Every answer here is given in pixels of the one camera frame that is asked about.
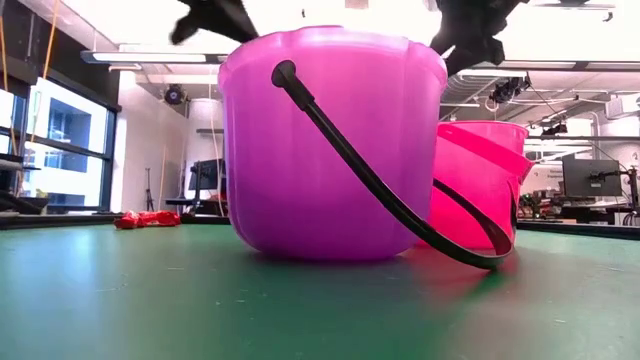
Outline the black monitor on arm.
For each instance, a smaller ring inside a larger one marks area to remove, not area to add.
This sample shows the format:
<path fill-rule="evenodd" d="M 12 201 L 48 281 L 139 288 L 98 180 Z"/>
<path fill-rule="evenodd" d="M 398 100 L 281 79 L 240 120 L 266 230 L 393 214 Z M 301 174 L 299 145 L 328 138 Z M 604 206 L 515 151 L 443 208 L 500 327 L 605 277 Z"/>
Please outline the black monitor on arm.
<path fill-rule="evenodd" d="M 564 194 L 569 197 L 621 196 L 621 170 L 615 160 L 562 159 Z"/>

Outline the red candy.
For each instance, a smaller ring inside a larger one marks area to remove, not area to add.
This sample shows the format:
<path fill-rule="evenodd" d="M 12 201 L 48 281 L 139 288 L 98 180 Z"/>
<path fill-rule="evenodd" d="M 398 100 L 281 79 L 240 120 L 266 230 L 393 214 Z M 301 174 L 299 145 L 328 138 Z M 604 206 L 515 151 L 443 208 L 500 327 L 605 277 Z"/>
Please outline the red candy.
<path fill-rule="evenodd" d="M 139 223 L 143 227 L 175 227 L 181 224 L 181 217 L 171 211 L 142 212 Z"/>
<path fill-rule="evenodd" d="M 133 230 L 144 228 L 146 222 L 139 213 L 127 212 L 120 218 L 114 220 L 114 226 L 119 230 Z"/>

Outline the black framed window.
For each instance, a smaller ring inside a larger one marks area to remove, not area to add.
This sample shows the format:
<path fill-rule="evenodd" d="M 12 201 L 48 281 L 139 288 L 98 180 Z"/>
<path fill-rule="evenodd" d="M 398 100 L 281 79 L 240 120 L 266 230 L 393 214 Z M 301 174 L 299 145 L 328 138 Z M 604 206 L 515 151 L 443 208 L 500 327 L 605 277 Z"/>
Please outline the black framed window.
<path fill-rule="evenodd" d="M 48 212 L 106 210 L 111 199 L 116 114 L 54 82 L 0 83 L 0 187 L 43 198 Z"/>

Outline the black monitor stand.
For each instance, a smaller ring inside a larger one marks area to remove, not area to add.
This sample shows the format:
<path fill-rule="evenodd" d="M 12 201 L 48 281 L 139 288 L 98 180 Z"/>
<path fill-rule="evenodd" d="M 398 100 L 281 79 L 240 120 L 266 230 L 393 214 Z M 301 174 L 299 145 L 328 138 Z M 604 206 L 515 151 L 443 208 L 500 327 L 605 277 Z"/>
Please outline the black monitor stand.
<path fill-rule="evenodd" d="M 631 205 L 634 211 L 640 213 L 640 189 L 638 186 L 638 169 L 631 167 L 627 170 L 631 191 Z"/>

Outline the white ceiling unit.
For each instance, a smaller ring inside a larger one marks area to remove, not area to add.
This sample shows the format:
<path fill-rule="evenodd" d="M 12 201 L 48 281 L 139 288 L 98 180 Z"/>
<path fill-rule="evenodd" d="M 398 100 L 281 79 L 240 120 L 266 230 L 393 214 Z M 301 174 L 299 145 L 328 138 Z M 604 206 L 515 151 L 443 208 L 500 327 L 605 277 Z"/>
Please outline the white ceiling unit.
<path fill-rule="evenodd" d="M 640 93 L 622 95 L 605 103 L 607 119 L 621 119 L 640 114 Z"/>

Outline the dark office desk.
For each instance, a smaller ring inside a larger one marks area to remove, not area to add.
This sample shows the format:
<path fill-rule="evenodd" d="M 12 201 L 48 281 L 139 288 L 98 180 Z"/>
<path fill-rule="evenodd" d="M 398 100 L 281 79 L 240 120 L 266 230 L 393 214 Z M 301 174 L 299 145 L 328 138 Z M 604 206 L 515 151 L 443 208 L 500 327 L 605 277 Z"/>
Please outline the dark office desk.
<path fill-rule="evenodd" d="M 616 199 L 614 202 L 585 199 L 521 200 L 518 220 L 567 224 L 640 227 L 640 209 Z"/>

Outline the dark furniture piece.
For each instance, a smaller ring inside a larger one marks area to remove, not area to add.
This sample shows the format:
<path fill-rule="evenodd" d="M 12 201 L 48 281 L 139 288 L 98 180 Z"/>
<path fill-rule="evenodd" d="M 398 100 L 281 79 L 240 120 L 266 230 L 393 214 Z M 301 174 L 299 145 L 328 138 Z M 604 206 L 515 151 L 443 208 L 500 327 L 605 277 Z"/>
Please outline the dark furniture piece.
<path fill-rule="evenodd" d="M 0 212 L 13 211 L 23 215 L 40 215 L 47 206 L 46 197 L 16 197 L 13 194 L 0 191 Z"/>

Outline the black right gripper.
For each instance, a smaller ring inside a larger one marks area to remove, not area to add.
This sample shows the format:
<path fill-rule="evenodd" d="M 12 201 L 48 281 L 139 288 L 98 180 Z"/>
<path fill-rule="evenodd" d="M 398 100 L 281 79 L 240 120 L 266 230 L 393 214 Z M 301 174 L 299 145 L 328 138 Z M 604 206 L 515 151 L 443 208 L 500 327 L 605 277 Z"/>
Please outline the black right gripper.
<path fill-rule="evenodd" d="M 507 17 L 528 0 L 435 0 L 441 12 L 441 25 L 430 42 L 439 55 L 456 44 L 457 38 L 494 36 L 507 26 Z M 500 65 L 504 61 L 503 43 L 493 37 L 474 39 L 456 45 L 445 60 L 449 76 L 483 62 Z"/>

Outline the green table mat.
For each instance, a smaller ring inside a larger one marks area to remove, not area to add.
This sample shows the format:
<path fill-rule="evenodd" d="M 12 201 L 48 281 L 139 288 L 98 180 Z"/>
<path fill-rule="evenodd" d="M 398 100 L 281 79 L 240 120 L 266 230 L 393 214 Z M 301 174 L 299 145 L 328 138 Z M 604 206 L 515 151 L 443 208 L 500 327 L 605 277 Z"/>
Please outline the green table mat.
<path fill-rule="evenodd" d="M 15 359 L 640 360 L 640 242 L 522 231 L 490 273 L 276 260 L 227 226 L 2 231 Z"/>

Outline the black aluminium table frame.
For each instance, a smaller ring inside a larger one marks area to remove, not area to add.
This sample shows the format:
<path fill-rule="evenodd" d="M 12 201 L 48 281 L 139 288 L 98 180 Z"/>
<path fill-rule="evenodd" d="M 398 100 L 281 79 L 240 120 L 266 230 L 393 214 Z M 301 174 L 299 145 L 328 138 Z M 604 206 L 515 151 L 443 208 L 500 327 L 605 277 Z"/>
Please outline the black aluminium table frame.
<path fill-rule="evenodd" d="M 112 224 L 114 214 L 98 215 L 14 215 L 0 214 L 0 230 L 33 229 Z M 518 220 L 518 230 L 640 241 L 640 227 L 592 224 L 564 224 Z"/>

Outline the dark monitor on stand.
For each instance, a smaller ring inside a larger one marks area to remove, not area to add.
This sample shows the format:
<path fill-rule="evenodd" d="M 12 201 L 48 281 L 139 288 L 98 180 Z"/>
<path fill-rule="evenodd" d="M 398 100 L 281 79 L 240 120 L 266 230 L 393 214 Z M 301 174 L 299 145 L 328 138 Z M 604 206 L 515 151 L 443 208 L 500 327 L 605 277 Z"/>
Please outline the dark monitor on stand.
<path fill-rule="evenodd" d="M 226 175 L 226 163 L 223 159 L 196 161 L 190 172 L 189 190 L 216 190 Z"/>

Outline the pink plastic halloween bucket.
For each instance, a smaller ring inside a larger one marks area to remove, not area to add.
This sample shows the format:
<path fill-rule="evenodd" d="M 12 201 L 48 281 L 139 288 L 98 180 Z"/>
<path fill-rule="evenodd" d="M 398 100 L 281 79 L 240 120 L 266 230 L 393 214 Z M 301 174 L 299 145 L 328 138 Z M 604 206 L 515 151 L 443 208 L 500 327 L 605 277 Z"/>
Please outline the pink plastic halloween bucket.
<path fill-rule="evenodd" d="M 533 167 L 524 156 L 527 129 L 506 122 L 465 121 L 438 125 L 434 177 L 494 221 L 515 243 L 520 187 Z M 435 189 L 427 218 L 438 232 L 471 250 L 490 250 L 480 224 Z"/>

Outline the long ceiling light bar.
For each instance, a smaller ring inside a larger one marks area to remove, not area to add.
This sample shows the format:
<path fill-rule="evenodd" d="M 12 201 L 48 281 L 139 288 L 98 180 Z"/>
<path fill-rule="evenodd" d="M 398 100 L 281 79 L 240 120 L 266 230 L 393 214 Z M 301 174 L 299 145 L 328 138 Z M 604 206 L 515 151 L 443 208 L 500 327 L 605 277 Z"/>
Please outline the long ceiling light bar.
<path fill-rule="evenodd" d="M 226 54 L 197 53 L 144 53 L 82 51 L 80 57 L 90 64 L 150 63 L 150 64 L 215 64 L 220 65 Z M 476 69 L 585 71 L 585 72 L 640 72 L 640 61 L 547 61 L 507 60 L 500 65 L 483 62 Z"/>

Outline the dark monitor desk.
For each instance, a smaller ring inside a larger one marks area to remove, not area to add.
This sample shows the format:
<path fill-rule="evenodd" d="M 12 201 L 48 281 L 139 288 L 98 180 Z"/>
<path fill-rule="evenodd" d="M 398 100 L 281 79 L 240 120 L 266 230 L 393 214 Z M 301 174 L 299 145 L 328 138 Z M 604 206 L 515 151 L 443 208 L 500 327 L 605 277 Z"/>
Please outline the dark monitor desk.
<path fill-rule="evenodd" d="M 217 198 L 209 199 L 186 199 L 170 198 L 165 201 L 166 205 L 176 206 L 181 214 L 207 215 L 226 217 L 228 215 L 227 202 Z"/>

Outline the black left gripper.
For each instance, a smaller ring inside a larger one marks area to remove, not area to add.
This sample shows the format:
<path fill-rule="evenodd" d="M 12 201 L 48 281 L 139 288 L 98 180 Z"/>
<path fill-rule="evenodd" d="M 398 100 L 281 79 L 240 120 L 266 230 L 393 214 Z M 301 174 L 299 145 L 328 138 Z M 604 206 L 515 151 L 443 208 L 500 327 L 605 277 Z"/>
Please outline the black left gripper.
<path fill-rule="evenodd" d="M 178 19 L 169 35 L 172 45 L 180 45 L 193 36 L 197 30 L 195 19 L 200 17 L 199 27 L 225 36 L 239 43 L 246 43 L 259 34 L 244 7 L 242 0 L 178 0 L 189 7 L 188 13 Z"/>

